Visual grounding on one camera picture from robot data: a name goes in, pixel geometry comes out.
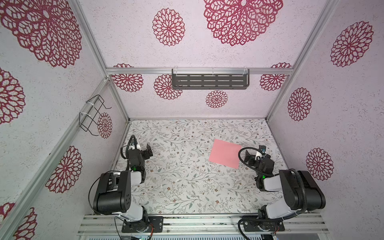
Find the pink square paper sheet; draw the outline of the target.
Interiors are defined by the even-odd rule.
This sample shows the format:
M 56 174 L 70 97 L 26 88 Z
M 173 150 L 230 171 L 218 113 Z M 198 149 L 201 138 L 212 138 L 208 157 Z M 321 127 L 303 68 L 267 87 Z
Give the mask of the pink square paper sheet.
M 209 161 L 229 168 L 238 169 L 240 161 L 238 154 L 241 149 L 241 145 L 215 139 Z

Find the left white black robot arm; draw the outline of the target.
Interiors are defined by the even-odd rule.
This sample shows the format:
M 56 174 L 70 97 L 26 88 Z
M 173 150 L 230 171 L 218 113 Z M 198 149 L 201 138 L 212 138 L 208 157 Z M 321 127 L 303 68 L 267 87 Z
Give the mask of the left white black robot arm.
M 93 211 L 101 215 L 118 215 L 125 223 L 136 228 L 147 227 L 147 210 L 133 202 L 132 187 L 145 182 L 145 163 L 152 156 L 153 151 L 149 144 L 144 150 L 139 145 L 122 147 L 121 157 L 127 161 L 127 168 L 120 172 L 108 171 L 101 174 L 91 205 Z

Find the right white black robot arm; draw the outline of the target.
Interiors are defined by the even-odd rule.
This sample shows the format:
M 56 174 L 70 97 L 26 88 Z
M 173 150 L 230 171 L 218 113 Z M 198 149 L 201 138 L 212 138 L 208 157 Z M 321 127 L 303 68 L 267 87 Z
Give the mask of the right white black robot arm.
M 308 171 L 288 169 L 274 174 L 275 162 L 263 148 L 242 148 L 238 157 L 241 163 L 256 172 L 255 182 L 261 192 L 283 194 L 278 201 L 258 210 L 259 220 L 283 221 L 325 208 L 325 195 Z

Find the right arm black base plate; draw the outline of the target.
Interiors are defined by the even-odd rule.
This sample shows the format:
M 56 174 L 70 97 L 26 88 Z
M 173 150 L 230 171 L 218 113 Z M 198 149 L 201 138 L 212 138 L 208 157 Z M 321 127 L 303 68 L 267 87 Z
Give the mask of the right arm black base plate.
M 282 219 L 260 219 L 256 216 L 244 216 L 241 221 L 246 232 L 283 232 L 286 230 Z

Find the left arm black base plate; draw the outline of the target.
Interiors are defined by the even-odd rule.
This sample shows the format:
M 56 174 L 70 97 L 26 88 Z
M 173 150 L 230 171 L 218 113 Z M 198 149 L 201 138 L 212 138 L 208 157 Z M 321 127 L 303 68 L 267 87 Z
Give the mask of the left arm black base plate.
M 163 231 L 164 217 L 163 216 L 154 216 L 146 217 L 144 216 L 142 220 L 136 222 L 124 221 L 122 227 L 122 233 L 161 233 Z

